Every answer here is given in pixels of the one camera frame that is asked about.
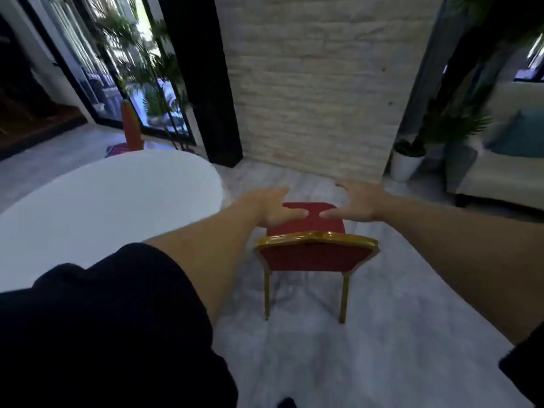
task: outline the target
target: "black shirt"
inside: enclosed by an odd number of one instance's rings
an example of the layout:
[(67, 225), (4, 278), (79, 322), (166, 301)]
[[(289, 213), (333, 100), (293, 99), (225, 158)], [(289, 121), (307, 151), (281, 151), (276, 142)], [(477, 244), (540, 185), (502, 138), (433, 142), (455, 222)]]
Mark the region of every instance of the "black shirt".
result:
[[(191, 282), (165, 253), (131, 244), (85, 270), (64, 264), (0, 295), (0, 372), (9, 392), (77, 402), (236, 406)], [(544, 326), (500, 362), (544, 406)]]

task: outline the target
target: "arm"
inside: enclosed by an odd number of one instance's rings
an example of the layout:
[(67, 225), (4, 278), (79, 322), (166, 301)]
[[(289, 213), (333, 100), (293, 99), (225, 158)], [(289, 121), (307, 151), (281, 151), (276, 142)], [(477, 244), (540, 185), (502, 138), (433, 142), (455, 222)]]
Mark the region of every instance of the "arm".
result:
[(279, 226), (308, 215), (304, 209), (282, 207), (288, 191), (283, 188), (248, 192), (214, 216), (145, 241), (183, 269), (212, 325), (234, 285), (236, 266), (253, 229)]
[(392, 196), (341, 183), (350, 205), (325, 218), (384, 221), (512, 343), (544, 317), (544, 226)]

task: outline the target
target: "glass door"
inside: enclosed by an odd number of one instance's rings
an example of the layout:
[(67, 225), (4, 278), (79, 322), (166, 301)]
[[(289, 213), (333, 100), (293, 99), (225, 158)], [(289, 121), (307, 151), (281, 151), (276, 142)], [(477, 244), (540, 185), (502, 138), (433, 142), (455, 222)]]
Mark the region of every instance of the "glass door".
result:
[(150, 18), (147, 0), (41, 0), (41, 5), (68, 59), (77, 63), (70, 71), (98, 123), (121, 127), (120, 104), (128, 99), (146, 134), (194, 143), (177, 59), (165, 51), (166, 26)]

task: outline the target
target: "person's left arm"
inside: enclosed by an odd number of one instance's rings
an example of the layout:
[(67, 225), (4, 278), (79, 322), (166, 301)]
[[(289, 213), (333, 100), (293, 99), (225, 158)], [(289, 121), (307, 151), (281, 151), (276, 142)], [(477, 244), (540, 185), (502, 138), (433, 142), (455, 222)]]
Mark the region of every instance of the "person's left arm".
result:
[(186, 273), (215, 324), (231, 291), (236, 266), (256, 226), (273, 227), (308, 215), (282, 206), (289, 188), (245, 193), (223, 211), (144, 241), (170, 256)]

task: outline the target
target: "person's right arm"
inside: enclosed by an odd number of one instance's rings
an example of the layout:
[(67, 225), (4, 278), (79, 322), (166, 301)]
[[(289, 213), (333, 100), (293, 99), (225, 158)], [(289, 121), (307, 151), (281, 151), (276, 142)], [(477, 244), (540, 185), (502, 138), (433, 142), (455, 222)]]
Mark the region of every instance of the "person's right arm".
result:
[(544, 226), (339, 184), (350, 204), (323, 218), (384, 221), (512, 343), (544, 319)]

